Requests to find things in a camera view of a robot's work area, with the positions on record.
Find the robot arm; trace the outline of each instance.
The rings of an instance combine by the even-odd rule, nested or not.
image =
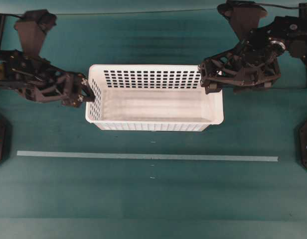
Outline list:
[[[61,101],[79,107],[95,99],[86,77],[52,66],[39,57],[56,16],[47,10],[27,11],[15,23],[23,52],[0,50],[0,88],[11,89],[36,102]]]
[[[288,51],[307,67],[307,18],[277,16],[258,28],[267,12],[252,1],[227,1],[218,11],[230,23],[240,42],[231,50],[206,58],[200,65],[201,86],[206,93],[225,85],[235,90],[270,88],[280,78],[277,58]]]

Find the white line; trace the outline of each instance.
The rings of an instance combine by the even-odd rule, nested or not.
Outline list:
[[[44,152],[44,151],[17,151],[17,155],[30,156],[30,157],[59,157],[59,158],[162,159],[162,160],[211,160],[211,161],[260,161],[260,162],[278,161],[278,157],[276,156],[75,153],[75,152]]]

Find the white plastic basket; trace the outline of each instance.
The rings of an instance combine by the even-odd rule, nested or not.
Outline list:
[[[103,130],[203,131],[223,121],[222,92],[206,95],[191,65],[93,65],[86,120]]]

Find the screw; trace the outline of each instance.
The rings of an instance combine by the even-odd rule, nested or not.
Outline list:
[[[87,86],[87,79],[85,79],[85,78],[82,79],[82,85]]]
[[[82,95],[78,95],[78,101],[83,102],[84,97]]]
[[[46,25],[45,25],[44,23],[42,23],[42,24],[40,25],[40,28],[44,31],[47,27],[46,27]]]
[[[295,24],[291,24],[291,25],[290,25],[290,29],[291,29],[291,30],[296,30],[297,28],[298,28],[298,26],[295,25]]]

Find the teal table surface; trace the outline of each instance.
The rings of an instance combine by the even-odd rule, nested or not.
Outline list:
[[[199,64],[237,43],[216,0],[9,2],[0,0],[0,12],[50,7],[59,13],[41,56],[68,71]],[[210,9],[141,12],[185,8]],[[275,15],[297,15],[267,9],[261,25]],[[124,11],[138,13],[109,14]],[[7,19],[2,49],[21,50],[14,22]],[[298,137],[307,120],[307,89],[301,89],[307,76],[288,53],[279,63],[282,77],[274,86],[291,89],[225,89],[225,121],[203,132],[101,131],[86,122],[85,105],[38,104],[0,90],[0,117],[7,121],[0,239],[307,239],[307,170]],[[18,150],[277,156],[278,162],[27,157]]]

